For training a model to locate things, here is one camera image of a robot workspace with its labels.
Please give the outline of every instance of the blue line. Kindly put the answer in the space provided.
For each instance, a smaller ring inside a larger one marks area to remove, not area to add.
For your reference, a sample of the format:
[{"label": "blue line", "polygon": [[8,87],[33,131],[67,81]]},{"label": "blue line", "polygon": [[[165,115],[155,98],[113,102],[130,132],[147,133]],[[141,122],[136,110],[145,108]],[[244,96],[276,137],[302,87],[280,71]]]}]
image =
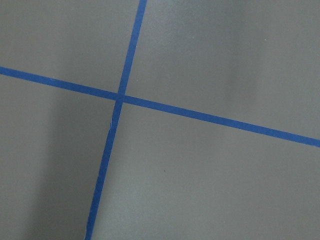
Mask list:
[{"label": "blue line", "polygon": [[130,77],[131,67],[133,64],[135,51],[138,43],[139,33],[142,25],[142,20],[144,17],[146,9],[147,0],[140,0],[135,15],[134,25],[132,28],[130,43],[128,46],[123,71],[121,75],[121,80],[118,88],[117,98],[114,104],[112,119],[110,124],[110,129],[108,136],[106,138],[105,147],[102,155],[102,160],[100,164],[99,174],[96,180],[93,199],[90,207],[90,213],[86,225],[85,240],[90,240],[95,226],[95,221],[98,213],[99,202],[101,199],[102,190],[104,187],[104,182],[106,179],[107,168],[110,160],[110,155],[115,141],[115,136],[118,128],[119,118],[122,110],[122,105],[125,98],[125,93]]},{"label": "blue line", "polygon": [[254,124],[250,124],[242,121],[232,120],[232,119],[224,118],[221,116],[210,115],[210,114],[202,113],[199,111],[192,111],[192,110],[184,109],[181,107],[171,106],[171,105],[149,101],[149,100],[132,97],[132,96],[125,96],[123,101],[127,104],[159,110],[162,112],[176,114],[176,115],[180,115],[180,116],[184,116],[192,119],[198,119],[205,122],[219,124],[219,125],[223,125],[223,126],[227,126],[235,129],[241,129],[241,130],[245,130],[245,131],[249,131],[257,134],[267,135],[274,138],[284,139],[284,140],[288,140],[288,141],[292,141],[300,144],[311,145],[318,148],[320,147],[319,139],[315,139],[307,136],[275,130],[275,129],[264,127],[264,126],[258,126],[258,125],[254,125]]},{"label": "blue line", "polygon": [[13,77],[13,78],[27,80],[30,82],[49,85],[49,86],[57,87],[60,89],[66,89],[66,90],[71,90],[78,93],[97,96],[105,99],[116,100],[117,98],[117,94],[111,91],[105,91],[105,90],[97,89],[94,87],[62,81],[62,80],[58,80],[58,79],[54,79],[46,76],[40,76],[40,75],[36,75],[36,74],[24,72],[24,71],[18,71],[18,70],[14,70],[14,69],[2,67],[2,66],[0,66],[0,74]]}]

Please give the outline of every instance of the vertical blue line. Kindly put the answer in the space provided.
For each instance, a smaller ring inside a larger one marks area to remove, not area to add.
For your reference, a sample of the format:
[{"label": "vertical blue line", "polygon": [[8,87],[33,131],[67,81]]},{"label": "vertical blue line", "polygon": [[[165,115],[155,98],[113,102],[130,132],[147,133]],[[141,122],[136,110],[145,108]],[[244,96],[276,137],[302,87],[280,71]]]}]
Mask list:
[{"label": "vertical blue line", "polygon": [[100,164],[99,174],[96,180],[95,189],[93,193],[93,199],[90,207],[90,213],[88,217],[88,221],[86,224],[86,233],[85,240],[90,240],[92,237],[92,233],[94,230],[94,225],[98,213],[99,202],[101,198],[101,193],[104,187],[104,182],[106,179],[106,173],[108,168],[108,163],[110,160],[110,155],[112,151],[112,147],[114,145],[115,136],[118,128],[119,118],[121,114],[122,105],[124,102],[126,89],[129,81],[129,76],[131,72],[131,67],[133,64],[135,51],[138,43],[139,33],[142,25],[142,20],[144,17],[145,9],[146,9],[147,0],[140,0],[137,8],[137,12],[135,15],[134,25],[131,33],[129,47],[126,53],[126,58],[123,66],[123,71],[121,75],[121,80],[118,88],[118,93],[116,97],[116,101],[113,108],[112,119],[110,124],[110,129],[108,132],[108,136],[106,138],[105,147],[102,155],[102,160]]}]

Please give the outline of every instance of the blue tape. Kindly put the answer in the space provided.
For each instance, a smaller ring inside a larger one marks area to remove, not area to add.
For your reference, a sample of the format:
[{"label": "blue tape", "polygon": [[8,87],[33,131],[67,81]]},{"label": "blue tape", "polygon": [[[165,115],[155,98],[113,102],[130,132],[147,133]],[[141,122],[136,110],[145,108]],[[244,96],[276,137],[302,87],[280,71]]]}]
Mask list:
[{"label": "blue tape", "polygon": [[97,96],[105,99],[116,100],[117,94],[111,91],[101,90],[94,87],[84,86],[72,82],[62,81],[50,77],[40,76],[32,73],[27,73],[24,71],[18,71],[6,67],[0,66],[0,74],[27,80],[30,82],[35,82],[39,84],[49,85],[53,87],[57,87],[60,89],[71,90],[78,93],[88,94],[92,96]]},{"label": "blue tape", "polygon": [[254,125],[254,124],[250,124],[242,121],[232,120],[232,119],[224,118],[221,116],[210,115],[210,114],[202,113],[199,111],[188,110],[181,107],[171,106],[171,105],[149,101],[149,100],[132,97],[132,96],[125,96],[123,101],[125,103],[140,106],[140,107],[154,109],[154,110],[158,110],[158,111],[162,111],[170,114],[176,114],[176,115],[180,115],[180,116],[184,116],[192,119],[198,119],[205,122],[219,124],[219,125],[223,125],[223,126],[227,126],[235,129],[241,129],[241,130],[249,131],[252,133],[267,135],[274,138],[284,139],[284,140],[288,140],[288,141],[292,141],[300,144],[311,145],[318,148],[320,147],[319,139],[315,139],[307,136],[275,130],[275,129],[264,127],[264,126],[258,126],[258,125]]},{"label": "blue tape", "polygon": [[90,213],[86,225],[85,240],[90,240],[95,226],[95,221],[98,213],[99,202],[101,199],[102,190],[104,187],[104,182],[106,179],[108,164],[110,160],[110,155],[115,141],[115,136],[118,128],[119,118],[122,110],[122,105],[124,102],[126,89],[130,77],[131,67],[135,56],[135,51],[138,43],[139,33],[142,25],[142,20],[144,17],[146,9],[147,0],[140,0],[135,15],[134,25],[131,33],[131,38],[129,42],[129,47],[127,50],[123,71],[121,75],[121,80],[118,88],[117,98],[114,104],[112,119],[110,124],[110,129],[108,136],[106,138],[106,143],[102,155],[102,160],[100,164],[98,178],[96,180],[95,189],[93,193],[93,199],[90,207]]}]

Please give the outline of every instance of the gray floor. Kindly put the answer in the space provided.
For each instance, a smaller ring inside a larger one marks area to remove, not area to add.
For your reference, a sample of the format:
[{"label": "gray floor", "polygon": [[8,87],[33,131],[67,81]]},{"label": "gray floor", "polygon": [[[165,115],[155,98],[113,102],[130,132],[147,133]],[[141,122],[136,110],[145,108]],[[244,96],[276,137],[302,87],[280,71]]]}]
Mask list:
[{"label": "gray floor", "polygon": [[[138,0],[1,3],[0,66],[117,92]],[[318,1],[148,0],[126,94],[320,139]],[[114,101],[0,75],[0,239],[83,239]],[[93,240],[316,240],[320,149],[124,104]]]}]

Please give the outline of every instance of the floor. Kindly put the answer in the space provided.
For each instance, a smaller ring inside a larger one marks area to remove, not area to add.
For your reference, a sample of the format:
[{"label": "floor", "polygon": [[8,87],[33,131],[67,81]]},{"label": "floor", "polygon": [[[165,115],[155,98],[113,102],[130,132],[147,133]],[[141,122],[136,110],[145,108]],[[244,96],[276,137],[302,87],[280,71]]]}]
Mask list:
[{"label": "floor", "polygon": [[0,238],[318,239],[319,9],[3,1]]}]

